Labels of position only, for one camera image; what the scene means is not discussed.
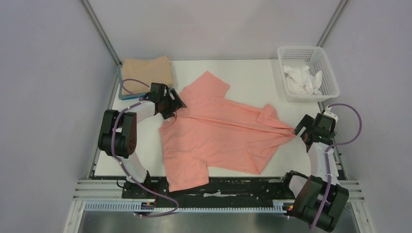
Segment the white tabletop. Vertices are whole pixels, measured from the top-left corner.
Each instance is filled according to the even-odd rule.
[[[319,112],[316,102],[291,103],[285,99],[282,74],[277,60],[203,60],[172,61],[173,87],[180,92],[185,86],[195,81],[205,71],[230,85],[226,94],[229,100],[263,108],[271,104],[279,118],[292,128],[296,127],[305,114],[315,117]],[[136,100],[119,100],[117,90],[113,109],[121,110],[136,103]],[[163,122],[160,114],[140,122],[137,126],[137,149],[139,159],[151,176],[165,176],[162,161],[162,145],[158,129]],[[252,177],[256,175],[209,167],[212,177]],[[310,160],[305,144],[300,137],[280,146],[261,177],[281,177],[286,172],[295,170],[310,175]],[[115,160],[100,153],[95,176],[124,176],[124,172]]]

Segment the white wall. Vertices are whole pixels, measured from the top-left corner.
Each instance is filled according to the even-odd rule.
[[[340,147],[348,173],[360,181],[378,232],[412,229],[412,1],[352,0],[325,49],[341,96],[364,128]],[[358,128],[350,110],[336,107],[337,140]]]
[[[339,0],[90,0],[119,57],[276,58],[316,45]]]
[[[0,3],[0,232],[62,232],[115,66],[78,0]]]

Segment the folded tan shirt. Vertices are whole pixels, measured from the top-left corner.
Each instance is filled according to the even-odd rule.
[[[151,83],[164,83],[168,87],[173,86],[172,69],[169,58],[165,55],[154,60],[124,59],[120,68],[121,79],[137,79],[150,86]],[[123,86],[136,94],[149,92],[149,88],[134,81],[126,81]],[[129,95],[124,89],[122,95]]]

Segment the white laundry basket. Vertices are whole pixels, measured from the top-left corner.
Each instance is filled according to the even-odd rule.
[[[329,59],[323,48],[317,46],[281,46],[277,49],[283,88],[288,102],[322,102],[329,98],[336,98],[341,91],[335,79]],[[322,84],[319,90],[321,95],[295,95],[289,91],[283,66],[309,66],[311,75],[322,71]]]

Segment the metal frame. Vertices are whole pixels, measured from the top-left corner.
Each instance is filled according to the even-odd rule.
[[[341,16],[343,10],[345,9],[347,3],[349,0],[341,0],[338,4],[338,6],[335,9],[335,12],[333,12],[332,17],[330,18],[329,22],[326,25],[325,30],[323,31],[321,38],[319,38],[318,43],[316,46],[323,47],[325,45],[325,42],[327,38],[329,37],[333,27],[335,26],[336,22],[338,21],[339,17]]]
[[[121,64],[121,60],[119,56],[117,56],[117,53],[115,49],[113,48],[112,44],[110,43],[109,38],[106,35],[106,32],[104,31],[102,24],[99,21],[99,18],[97,18],[96,13],[93,10],[93,7],[91,6],[90,2],[88,0],[80,0],[82,5],[84,6],[87,15],[90,17],[91,22],[93,23],[94,27],[96,28],[97,32],[100,35],[100,38],[103,40],[104,45],[106,45],[106,48],[109,50],[110,55],[113,58],[113,61],[116,63],[116,65]]]
[[[361,187],[357,181],[340,181],[341,186],[349,190],[349,200],[360,233],[375,233],[367,211]],[[122,189],[115,180],[80,180],[74,193],[70,213],[66,221],[64,233],[76,233],[80,227],[83,211],[126,211],[151,212],[142,209],[144,202],[153,202],[154,199],[122,199]],[[294,200],[273,200],[273,208],[179,208],[183,213],[275,213],[282,214],[284,204]],[[157,208],[156,212],[165,212],[171,208]]]
[[[84,6],[87,14],[89,15],[93,25],[95,26],[97,32],[99,33],[102,41],[109,50],[113,61],[116,65],[120,65],[121,61],[116,51],[114,50],[110,40],[107,37],[98,17],[96,16],[90,2],[88,0],[80,0]],[[333,27],[335,26],[337,20],[342,14],[345,6],[349,0],[341,0],[333,13],[330,21],[328,22],[324,32],[322,33],[317,46],[323,47],[327,38],[329,37]],[[115,98],[116,90],[118,86],[118,79],[114,81],[113,90],[111,93],[108,108],[111,108]],[[319,103],[320,110],[325,108],[323,103]],[[340,157],[338,149],[335,147],[335,162],[338,169],[343,170],[345,177],[346,173],[344,170],[344,165]],[[90,168],[89,177],[92,176],[93,170],[97,164],[100,151],[96,148],[93,164]],[[349,200],[352,203],[354,210],[354,215],[360,233],[375,233],[373,228],[370,215],[367,211],[366,203],[363,198],[363,193],[357,181],[340,181],[341,185],[349,190]],[[138,200],[127,200],[121,198],[122,189],[117,187],[115,180],[80,180],[76,187],[76,191],[73,197],[73,201],[70,208],[70,213],[65,224],[64,233],[77,233],[80,227],[80,222],[82,219],[83,211],[151,211],[142,210],[141,204],[143,202],[153,202],[153,199],[138,199]],[[283,204],[291,203],[293,200],[273,200],[273,208],[180,208],[178,212],[191,212],[191,213],[203,213],[203,212],[219,212],[219,213],[282,213]],[[168,211],[169,208],[160,208],[156,211]]]

